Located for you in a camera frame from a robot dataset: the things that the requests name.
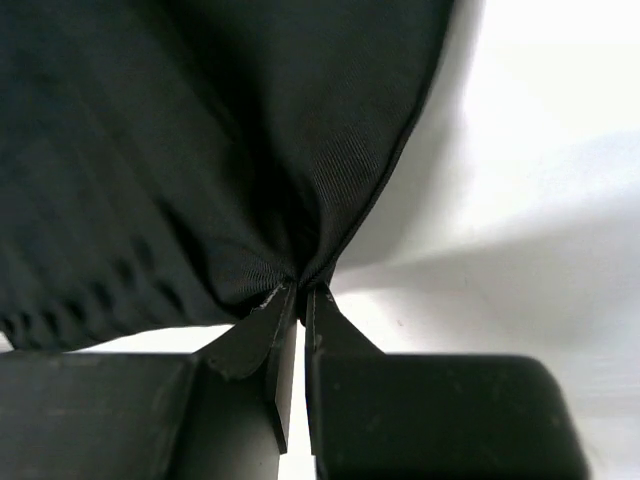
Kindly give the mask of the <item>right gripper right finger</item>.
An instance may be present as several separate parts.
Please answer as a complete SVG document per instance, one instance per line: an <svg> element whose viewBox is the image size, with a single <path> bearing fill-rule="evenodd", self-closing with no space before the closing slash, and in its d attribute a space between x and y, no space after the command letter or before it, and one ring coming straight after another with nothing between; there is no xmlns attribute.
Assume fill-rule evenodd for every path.
<svg viewBox="0 0 640 480"><path fill-rule="evenodd" d="M586 479L562 390L519 355L388 354L307 295L306 403L320 479Z"/></svg>

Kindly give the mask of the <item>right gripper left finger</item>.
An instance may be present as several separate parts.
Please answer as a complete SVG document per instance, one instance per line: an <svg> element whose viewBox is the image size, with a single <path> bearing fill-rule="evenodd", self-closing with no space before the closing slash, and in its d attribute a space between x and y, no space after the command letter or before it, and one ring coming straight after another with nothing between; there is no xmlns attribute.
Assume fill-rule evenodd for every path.
<svg viewBox="0 0 640 480"><path fill-rule="evenodd" d="M6 353L5 479L274 479L287 450L296 290L192 354Z"/></svg>

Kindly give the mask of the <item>black skirt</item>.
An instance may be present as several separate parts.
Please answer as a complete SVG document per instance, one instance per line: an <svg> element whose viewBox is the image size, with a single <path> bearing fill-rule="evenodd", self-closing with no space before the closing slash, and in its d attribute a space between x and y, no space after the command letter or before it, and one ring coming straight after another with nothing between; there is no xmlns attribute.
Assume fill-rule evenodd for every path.
<svg viewBox="0 0 640 480"><path fill-rule="evenodd" d="M5 1L1 330L75 350L327 280L450 1Z"/></svg>

